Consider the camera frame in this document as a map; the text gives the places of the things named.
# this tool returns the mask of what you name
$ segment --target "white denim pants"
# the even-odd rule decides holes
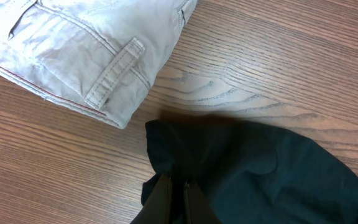
[[[125,128],[197,0],[0,0],[0,75]]]

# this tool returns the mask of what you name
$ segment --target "red stitching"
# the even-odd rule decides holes
[[[59,99],[61,99],[61,100],[64,100],[64,101],[73,103],[73,104],[75,104],[75,105],[77,105],[77,106],[80,106],[80,107],[83,107],[83,108],[85,108],[85,109],[87,109],[87,110],[91,110],[91,111],[97,112],[97,113],[99,113],[99,114],[105,115],[104,113],[102,113],[102,112],[100,112],[100,111],[97,111],[97,110],[95,110],[95,109],[89,108],[89,107],[84,106],[84,105],[81,105],[81,104],[79,104],[79,103],[75,103],[74,101],[71,101],[71,100],[68,100],[68,99],[64,99],[64,98],[62,98],[62,97],[60,97],[60,96],[54,95],[53,93],[50,93],[50,92],[44,90],[43,88],[34,85],[33,83],[31,83],[31,82],[25,80],[24,78],[22,78],[22,77],[16,75],[15,73],[13,73],[13,72],[11,72],[11,71],[9,71],[9,70],[6,70],[5,68],[2,68],[1,66],[0,66],[0,69],[3,69],[4,71],[9,72],[10,74],[16,76],[17,78],[20,78],[22,81],[24,81],[24,82],[26,82],[26,83],[32,85],[32,86],[35,87],[35,88],[38,88],[38,89],[41,90],[41,91],[44,91],[44,92],[48,93],[49,95],[52,95],[52,96],[54,96],[54,97],[56,97],[56,98],[59,98]]]

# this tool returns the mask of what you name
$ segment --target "folded fabric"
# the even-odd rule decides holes
[[[197,0],[0,0],[0,75],[125,128]]]
[[[179,198],[172,223],[186,223],[180,194],[191,181],[222,223],[358,223],[358,177],[306,137],[247,121],[158,120],[146,131],[157,175],[144,184],[142,204],[160,176],[170,174],[172,200]]]

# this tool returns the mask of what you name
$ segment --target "black cloth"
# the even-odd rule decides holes
[[[146,131],[156,176],[143,186],[143,204],[169,172],[178,188],[197,181],[223,223],[358,223],[358,177],[306,137],[248,121],[156,120]],[[182,208],[179,200],[172,208],[178,220]]]

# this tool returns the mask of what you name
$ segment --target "wooden table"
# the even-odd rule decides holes
[[[358,0],[201,1],[125,130],[0,77],[0,224],[129,223],[161,109],[291,129],[358,175]]]

